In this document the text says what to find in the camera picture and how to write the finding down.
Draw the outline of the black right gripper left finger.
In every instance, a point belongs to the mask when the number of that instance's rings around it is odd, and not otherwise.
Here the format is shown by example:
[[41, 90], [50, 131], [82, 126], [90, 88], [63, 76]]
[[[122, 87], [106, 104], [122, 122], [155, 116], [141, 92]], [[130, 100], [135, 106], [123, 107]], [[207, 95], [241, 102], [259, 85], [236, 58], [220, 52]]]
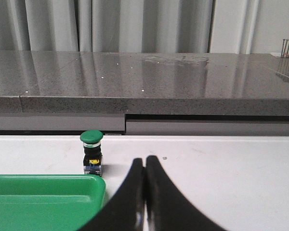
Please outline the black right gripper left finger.
[[140, 158], [131, 168], [116, 193], [80, 231], [142, 231], [144, 225], [145, 168]]

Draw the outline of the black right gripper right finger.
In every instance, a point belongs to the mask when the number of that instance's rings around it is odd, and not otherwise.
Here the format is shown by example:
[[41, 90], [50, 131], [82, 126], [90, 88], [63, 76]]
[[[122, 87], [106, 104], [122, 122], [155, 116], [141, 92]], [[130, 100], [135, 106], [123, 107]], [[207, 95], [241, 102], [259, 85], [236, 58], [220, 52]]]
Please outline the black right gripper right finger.
[[145, 197], [150, 231], [223, 231], [179, 191], [156, 156], [146, 158]]

